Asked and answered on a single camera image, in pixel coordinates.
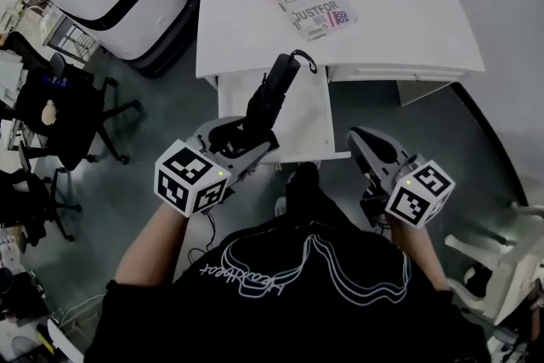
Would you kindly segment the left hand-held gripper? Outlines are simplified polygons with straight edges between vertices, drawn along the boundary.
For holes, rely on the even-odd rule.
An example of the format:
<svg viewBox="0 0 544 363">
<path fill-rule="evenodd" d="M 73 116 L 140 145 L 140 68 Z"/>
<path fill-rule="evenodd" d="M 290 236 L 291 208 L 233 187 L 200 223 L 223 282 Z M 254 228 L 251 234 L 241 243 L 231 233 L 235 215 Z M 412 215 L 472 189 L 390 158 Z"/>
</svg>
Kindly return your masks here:
<svg viewBox="0 0 544 363">
<path fill-rule="evenodd" d="M 157 159 L 154 192 L 185 217 L 204 213 L 250 176 L 280 146 L 272 133 L 245 139 L 244 116 L 204 123 L 186 140 L 175 140 Z"/>
</svg>

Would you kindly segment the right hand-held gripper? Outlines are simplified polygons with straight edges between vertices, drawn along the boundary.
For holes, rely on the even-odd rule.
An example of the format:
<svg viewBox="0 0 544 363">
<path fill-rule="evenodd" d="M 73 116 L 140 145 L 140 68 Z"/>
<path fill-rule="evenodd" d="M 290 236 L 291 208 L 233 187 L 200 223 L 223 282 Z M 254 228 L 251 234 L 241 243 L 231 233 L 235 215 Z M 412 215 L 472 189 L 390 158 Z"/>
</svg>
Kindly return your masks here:
<svg viewBox="0 0 544 363">
<path fill-rule="evenodd" d="M 392 216 L 421 229 L 443 208 L 454 180 L 435 161 L 410 156 L 394 138 L 372 128 L 349 129 L 347 145 L 358 169 L 369 181 L 361 208 L 376 226 L 381 217 Z M 380 180 L 375 171 L 384 171 Z"/>
</svg>

